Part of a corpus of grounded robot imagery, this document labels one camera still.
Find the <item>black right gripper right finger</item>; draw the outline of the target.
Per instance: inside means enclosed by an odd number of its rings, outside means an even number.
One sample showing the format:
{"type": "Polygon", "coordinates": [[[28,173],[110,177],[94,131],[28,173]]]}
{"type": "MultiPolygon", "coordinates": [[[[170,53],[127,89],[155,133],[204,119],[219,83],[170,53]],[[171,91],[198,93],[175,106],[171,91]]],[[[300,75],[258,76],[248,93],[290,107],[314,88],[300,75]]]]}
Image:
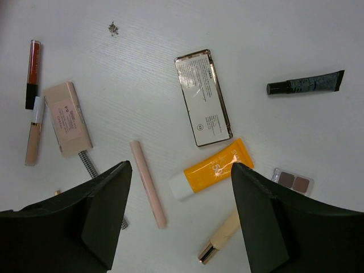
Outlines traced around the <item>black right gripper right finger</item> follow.
{"type": "Polygon", "coordinates": [[[314,200],[242,163],[231,180],[252,272],[362,272],[363,213],[314,200]]]}

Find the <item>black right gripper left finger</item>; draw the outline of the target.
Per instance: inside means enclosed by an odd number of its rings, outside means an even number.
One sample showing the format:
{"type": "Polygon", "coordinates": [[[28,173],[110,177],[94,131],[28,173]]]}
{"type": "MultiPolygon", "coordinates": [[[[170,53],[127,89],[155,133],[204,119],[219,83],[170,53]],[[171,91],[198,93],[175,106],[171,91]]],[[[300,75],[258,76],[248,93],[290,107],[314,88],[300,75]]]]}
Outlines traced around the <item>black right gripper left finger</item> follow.
{"type": "Polygon", "coordinates": [[[123,161],[57,196],[2,211],[1,271],[111,270],[131,177],[123,161]]]}

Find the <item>checkered eyeliner pen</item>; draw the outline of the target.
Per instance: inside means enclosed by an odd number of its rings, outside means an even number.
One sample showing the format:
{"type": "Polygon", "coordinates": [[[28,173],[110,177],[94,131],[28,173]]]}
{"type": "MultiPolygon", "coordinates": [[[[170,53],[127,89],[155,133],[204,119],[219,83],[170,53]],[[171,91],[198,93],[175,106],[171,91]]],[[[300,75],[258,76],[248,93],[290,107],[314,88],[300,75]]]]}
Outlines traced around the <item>checkered eyeliner pen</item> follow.
{"type": "MultiPolygon", "coordinates": [[[[86,168],[87,172],[90,174],[90,177],[92,179],[94,179],[95,177],[97,177],[98,176],[98,172],[97,172],[96,168],[94,167],[93,162],[88,157],[87,151],[86,150],[80,151],[78,153],[78,156],[81,159],[81,161],[82,161],[84,167],[86,168]]],[[[123,217],[121,229],[122,230],[125,230],[128,227],[129,227],[129,223],[128,223],[126,217],[123,217]]]]}

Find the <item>pink cosmetic pencil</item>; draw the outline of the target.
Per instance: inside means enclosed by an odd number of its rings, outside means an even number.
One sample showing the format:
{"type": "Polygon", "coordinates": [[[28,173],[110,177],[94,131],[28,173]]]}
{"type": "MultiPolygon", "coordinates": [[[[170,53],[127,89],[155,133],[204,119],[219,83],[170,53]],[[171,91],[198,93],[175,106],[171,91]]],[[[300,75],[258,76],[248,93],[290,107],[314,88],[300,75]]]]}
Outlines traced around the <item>pink cosmetic pencil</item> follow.
{"type": "Polygon", "coordinates": [[[140,142],[138,140],[130,142],[130,148],[136,162],[136,166],[139,171],[144,190],[146,191],[146,195],[150,203],[150,207],[153,212],[156,224],[159,229],[165,229],[167,227],[167,220],[164,215],[158,194],[154,187],[140,142]]]}

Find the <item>beige concealer tube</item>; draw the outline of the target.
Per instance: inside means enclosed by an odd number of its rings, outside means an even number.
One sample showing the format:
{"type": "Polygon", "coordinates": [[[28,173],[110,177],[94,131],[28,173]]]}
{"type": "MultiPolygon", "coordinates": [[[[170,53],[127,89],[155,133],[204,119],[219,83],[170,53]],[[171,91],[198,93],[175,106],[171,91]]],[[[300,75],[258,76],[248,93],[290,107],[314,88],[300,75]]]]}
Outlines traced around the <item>beige concealer tube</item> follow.
{"type": "Polygon", "coordinates": [[[25,158],[26,166],[34,166],[38,160],[40,133],[43,123],[44,106],[45,106],[44,97],[36,96],[33,109],[33,116],[30,126],[30,132],[28,136],[27,151],[25,158]]]}

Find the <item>beige rectangular compact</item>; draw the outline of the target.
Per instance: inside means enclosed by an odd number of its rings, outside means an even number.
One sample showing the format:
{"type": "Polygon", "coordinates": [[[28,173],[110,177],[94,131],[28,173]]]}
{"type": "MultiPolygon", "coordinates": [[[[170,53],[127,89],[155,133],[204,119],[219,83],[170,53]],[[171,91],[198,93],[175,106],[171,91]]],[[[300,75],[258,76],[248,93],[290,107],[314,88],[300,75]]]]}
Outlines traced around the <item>beige rectangular compact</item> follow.
{"type": "Polygon", "coordinates": [[[61,155],[65,158],[93,147],[75,86],[67,81],[44,91],[61,155]]]}

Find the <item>red lip gloss tube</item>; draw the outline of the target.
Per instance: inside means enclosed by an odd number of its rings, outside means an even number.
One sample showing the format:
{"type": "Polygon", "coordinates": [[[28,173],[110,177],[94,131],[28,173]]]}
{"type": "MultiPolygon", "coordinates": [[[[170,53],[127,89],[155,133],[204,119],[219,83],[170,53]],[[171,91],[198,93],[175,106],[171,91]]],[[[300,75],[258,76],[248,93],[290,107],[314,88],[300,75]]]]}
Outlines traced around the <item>red lip gloss tube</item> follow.
{"type": "Polygon", "coordinates": [[[35,97],[38,95],[41,47],[42,44],[40,41],[31,40],[25,98],[25,109],[27,110],[34,109],[35,97]]]}

